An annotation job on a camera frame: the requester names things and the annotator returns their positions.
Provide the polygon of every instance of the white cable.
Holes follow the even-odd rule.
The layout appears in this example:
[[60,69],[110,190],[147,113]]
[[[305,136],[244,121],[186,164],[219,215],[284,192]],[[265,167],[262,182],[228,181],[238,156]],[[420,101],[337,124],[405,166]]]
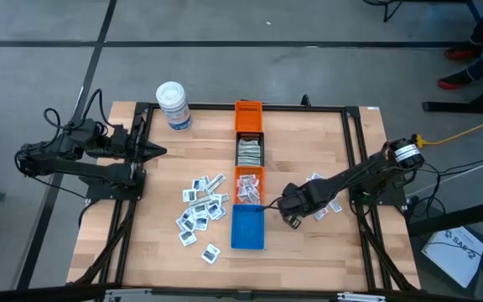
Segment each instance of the white cable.
[[[468,170],[468,171],[465,171],[465,172],[463,172],[463,173],[460,173],[460,174],[454,175],[454,176],[452,176],[452,177],[450,177],[450,178],[448,178],[448,179],[445,179],[445,180],[441,181],[439,184],[440,184],[440,185],[442,185],[443,183],[445,183],[445,182],[447,182],[447,181],[449,181],[449,180],[453,180],[453,179],[455,179],[455,178],[458,178],[458,177],[460,177],[460,176],[463,176],[463,175],[465,175],[465,174],[468,174],[468,173],[470,173],[470,172],[474,172],[474,171],[476,171],[476,170],[478,170],[478,169],[482,169],[482,168],[483,168],[483,165],[479,165],[479,166],[478,166],[478,167],[476,167],[476,168],[470,169],[470,170]],[[416,195],[417,193],[420,193],[420,192],[422,192],[422,191],[424,191],[424,190],[426,190],[426,189],[429,189],[429,188],[431,188],[431,187],[435,186],[436,184],[437,184],[437,183],[434,183],[434,184],[431,184],[431,185],[425,186],[425,187],[423,187],[423,188],[422,188],[422,189],[420,189],[420,190],[416,190],[416,191],[414,191],[414,192],[413,192],[413,193],[411,193],[411,194],[407,194],[407,195],[406,195],[406,197],[409,197],[409,196],[411,196],[411,195]]]

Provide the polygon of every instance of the blue bin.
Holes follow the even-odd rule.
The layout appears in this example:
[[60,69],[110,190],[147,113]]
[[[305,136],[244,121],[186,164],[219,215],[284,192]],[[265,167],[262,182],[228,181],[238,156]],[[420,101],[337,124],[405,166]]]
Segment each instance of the blue bin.
[[257,205],[232,207],[232,248],[264,249],[264,211],[257,211],[260,208]]

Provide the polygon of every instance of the plastic container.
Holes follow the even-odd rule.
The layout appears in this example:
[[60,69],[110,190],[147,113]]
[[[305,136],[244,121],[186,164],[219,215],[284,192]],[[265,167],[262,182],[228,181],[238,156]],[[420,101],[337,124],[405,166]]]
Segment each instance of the plastic container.
[[240,146],[240,139],[246,141],[257,140],[260,146],[260,165],[264,166],[264,133],[236,133],[236,166],[238,165],[238,152]]
[[[260,193],[260,203],[262,204],[266,200],[266,194],[264,192],[265,188],[265,170],[264,167],[253,167],[253,166],[236,166],[234,168],[234,192],[237,192],[237,181],[240,179],[240,175],[256,175],[258,179],[258,193]],[[240,199],[235,196],[234,203],[241,204]]]
[[156,99],[169,126],[176,131],[191,127],[191,114],[184,88],[177,82],[168,81],[156,90]]
[[264,249],[264,211],[257,211],[261,207],[232,206],[232,248]]
[[236,132],[262,131],[262,103],[255,101],[238,101],[235,108],[234,130]]

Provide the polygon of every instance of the yellow cable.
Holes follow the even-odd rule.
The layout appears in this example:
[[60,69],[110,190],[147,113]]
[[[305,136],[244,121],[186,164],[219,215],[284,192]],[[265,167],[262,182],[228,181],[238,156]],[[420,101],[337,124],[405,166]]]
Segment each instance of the yellow cable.
[[456,134],[456,135],[454,135],[454,136],[451,136],[451,137],[449,137],[449,138],[446,138],[446,139],[440,140],[440,141],[438,141],[438,142],[429,142],[429,141],[427,141],[427,140],[422,139],[422,137],[420,136],[420,134],[416,134],[416,135],[415,135],[415,137],[416,137],[416,139],[417,139],[416,144],[417,144],[417,147],[419,147],[419,148],[422,148],[423,146],[437,146],[437,145],[440,145],[440,144],[442,144],[442,143],[447,143],[447,142],[449,142],[449,141],[451,141],[451,140],[453,140],[453,139],[456,139],[456,138],[459,138],[459,137],[461,137],[461,136],[464,136],[464,135],[466,135],[467,133],[471,133],[471,132],[473,132],[473,131],[475,131],[475,130],[478,130],[478,129],[482,128],[482,127],[483,127],[483,124],[478,125],[478,126],[476,126],[476,127],[474,127],[474,128],[471,128],[471,129],[469,129],[469,130],[467,130],[467,131],[464,131],[464,132],[462,132],[462,133],[458,133],[458,134]]

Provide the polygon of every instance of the white container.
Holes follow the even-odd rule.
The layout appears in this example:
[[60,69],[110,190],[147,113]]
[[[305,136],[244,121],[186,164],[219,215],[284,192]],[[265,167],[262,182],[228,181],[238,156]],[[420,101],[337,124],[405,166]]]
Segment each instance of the white container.
[[163,83],[156,90],[156,99],[173,130],[184,131],[191,127],[190,108],[185,99],[184,88],[179,83]]

